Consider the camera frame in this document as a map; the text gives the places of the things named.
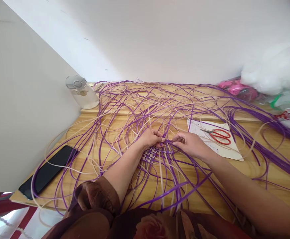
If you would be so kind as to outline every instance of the scissor handle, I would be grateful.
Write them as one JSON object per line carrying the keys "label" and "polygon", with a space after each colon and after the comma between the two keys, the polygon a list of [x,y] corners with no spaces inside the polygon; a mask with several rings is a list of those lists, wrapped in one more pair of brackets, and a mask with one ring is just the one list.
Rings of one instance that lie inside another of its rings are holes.
{"label": "scissor handle", "polygon": [[[215,131],[222,131],[224,132],[226,135],[223,135],[223,134],[220,134],[218,132],[215,132]],[[220,144],[224,144],[224,145],[229,145],[231,144],[231,140],[229,139],[230,138],[230,134],[222,129],[214,129],[212,131],[212,133],[210,133],[210,136],[215,140],[217,141],[218,143]],[[225,139],[227,142],[222,142],[220,140],[218,140],[217,138],[221,138],[221,139]]]}
{"label": "scissor handle", "polygon": [[[216,131],[221,131],[221,132],[225,133],[225,135],[220,134],[220,133],[218,133],[218,132],[216,132]],[[219,136],[221,136],[221,137],[224,137],[224,138],[230,138],[230,137],[231,137],[231,135],[230,135],[227,131],[225,131],[225,130],[223,130],[223,129],[214,129],[214,130],[212,131],[212,133],[215,133],[215,134],[217,134],[217,135],[219,135]]]}

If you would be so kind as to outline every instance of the woven checkered pattern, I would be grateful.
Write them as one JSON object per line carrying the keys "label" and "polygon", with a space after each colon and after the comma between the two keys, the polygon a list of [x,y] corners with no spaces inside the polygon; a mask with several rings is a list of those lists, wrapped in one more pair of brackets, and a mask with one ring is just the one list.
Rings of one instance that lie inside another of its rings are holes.
{"label": "woven checkered pattern", "polygon": [[162,153],[172,154],[171,151],[166,151],[162,149],[158,149],[156,147],[151,146],[149,149],[145,150],[142,155],[142,160],[152,164],[152,161]]}

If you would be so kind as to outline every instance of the paper sheet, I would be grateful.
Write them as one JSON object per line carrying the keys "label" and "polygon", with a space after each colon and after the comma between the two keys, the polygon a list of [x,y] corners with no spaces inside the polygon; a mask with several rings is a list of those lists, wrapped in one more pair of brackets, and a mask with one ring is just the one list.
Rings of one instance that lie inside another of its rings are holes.
{"label": "paper sheet", "polygon": [[190,124],[190,119],[188,119],[187,125],[188,125],[188,128],[190,125],[189,132],[198,135],[205,142],[206,145],[208,145],[213,151],[215,151],[220,156],[225,157],[225,158],[231,158],[231,159],[243,161],[243,158],[242,158],[241,154],[239,153],[237,145],[234,142],[232,134],[229,131],[228,131],[228,133],[231,136],[229,138],[231,140],[231,144],[223,145],[223,144],[216,142],[207,132],[204,132],[201,130],[201,129],[204,129],[204,130],[211,131],[211,130],[217,129],[217,128],[229,130],[228,124],[226,124],[226,123],[218,124],[218,123],[213,123],[213,122],[208,122],[208,121],[195,121],[195,120],[192,120],[191,124]]}

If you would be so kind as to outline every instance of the white plastic bag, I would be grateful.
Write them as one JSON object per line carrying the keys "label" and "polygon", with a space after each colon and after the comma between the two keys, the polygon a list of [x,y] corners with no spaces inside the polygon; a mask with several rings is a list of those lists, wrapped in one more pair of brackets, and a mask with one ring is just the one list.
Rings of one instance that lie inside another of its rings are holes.
{"label": "white plastic bag", "polygon": [[290,40],[253,57],[245,63],[241,83],[266,95],[278,95],[290,90]]}

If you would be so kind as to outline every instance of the hand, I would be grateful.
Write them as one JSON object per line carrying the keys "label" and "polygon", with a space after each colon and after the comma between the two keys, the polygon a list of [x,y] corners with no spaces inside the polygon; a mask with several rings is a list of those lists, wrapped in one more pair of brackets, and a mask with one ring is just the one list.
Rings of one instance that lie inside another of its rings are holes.
{"label": "hand", "polygon": [[172,145],[177,146],[185,153],[192,157],[199,158],[204,163],[208,164],[209,160],[219,157],[202,139],[189,132],[178,132],[173,138]]}
{"label": "hand", "polygon": [[162,133],[152,128],[146,129],[136,141],[136,143],[140,144],[144,148],[149,148],[150,146],[161,148],[163,147],[163,145],[160,145],[161,142],[165,142],[165,138],[162,138]]}

